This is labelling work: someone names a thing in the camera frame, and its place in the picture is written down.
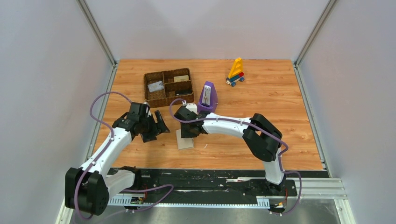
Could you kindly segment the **white card holder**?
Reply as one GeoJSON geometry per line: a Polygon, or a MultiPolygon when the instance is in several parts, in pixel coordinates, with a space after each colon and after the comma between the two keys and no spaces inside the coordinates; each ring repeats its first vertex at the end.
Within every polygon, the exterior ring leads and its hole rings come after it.
{"type": "Polygon", "coordinates": [[[178,150],[194,148],[193,138],[182,138],[181,129],[176,130],[177,148],[178,150]]]}

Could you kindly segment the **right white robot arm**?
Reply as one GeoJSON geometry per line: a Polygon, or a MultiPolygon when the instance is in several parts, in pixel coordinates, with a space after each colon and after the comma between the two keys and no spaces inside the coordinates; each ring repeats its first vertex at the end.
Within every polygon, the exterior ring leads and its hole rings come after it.
{"type": "Polygon", "coordinates": [[[280,185],[285,179],[281,166],[282,133],[263,115],[256,113],[252,117],[233,118],[213,112],[193,112],[187,106],[181,106],[172,117],[182,125],[187,137],[200,134],[223,134],[243,139],[254,157],[261,160],[265,167],[266,180],[280,185]]]}

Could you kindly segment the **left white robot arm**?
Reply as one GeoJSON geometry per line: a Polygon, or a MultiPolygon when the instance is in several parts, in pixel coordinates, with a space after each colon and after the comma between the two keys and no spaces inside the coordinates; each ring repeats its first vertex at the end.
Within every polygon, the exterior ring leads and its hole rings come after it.
{"type": "Polygon", "coordinates": [[[151,113],[147,103],[132,102],[129,111],[116,119],[110,133],[94,155],[79,168],[70,168],[65,175],[65,206],[91,215],[101,215],[108,202],[125,189],[139,190],[141,170],[123,166],[107,174],[120,153],[141,136],[143,142],[154,141],[169,133],[159,110],[151,113]]]}

